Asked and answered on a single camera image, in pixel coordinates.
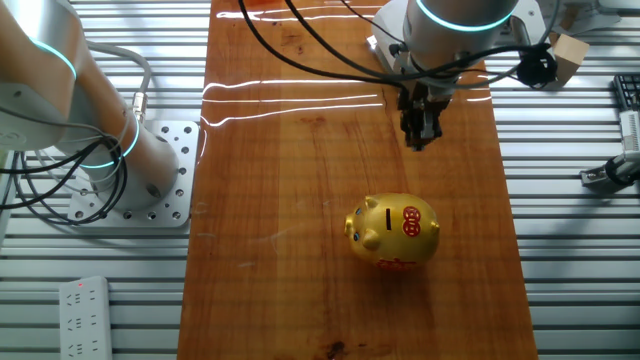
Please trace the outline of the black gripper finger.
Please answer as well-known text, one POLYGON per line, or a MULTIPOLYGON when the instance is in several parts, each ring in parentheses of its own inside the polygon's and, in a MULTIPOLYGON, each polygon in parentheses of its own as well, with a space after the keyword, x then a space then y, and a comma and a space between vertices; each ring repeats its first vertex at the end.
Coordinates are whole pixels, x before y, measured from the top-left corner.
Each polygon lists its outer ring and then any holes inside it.
POLYGON ((425 113, 425 131, 429 142, 433 142, 443 135, 437 112, 425 113))
POLYGON ((425 147, 422 139, 423 128, 424 122, 420 115, 401 115, 401 130, 405 134, 405 145, 412 151, 422 151, 425 147))

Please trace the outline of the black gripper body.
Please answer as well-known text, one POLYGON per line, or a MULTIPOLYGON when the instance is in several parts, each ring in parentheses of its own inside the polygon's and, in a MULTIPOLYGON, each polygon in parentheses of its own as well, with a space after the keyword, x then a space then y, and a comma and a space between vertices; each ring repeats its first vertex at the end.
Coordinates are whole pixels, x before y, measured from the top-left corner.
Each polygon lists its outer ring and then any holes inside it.
POLYGON ((400 111, 420 110, 439 118, 453 97, 452 89, 424 84, 417 80, 406 81, 402 85, 397 102, 400 111))

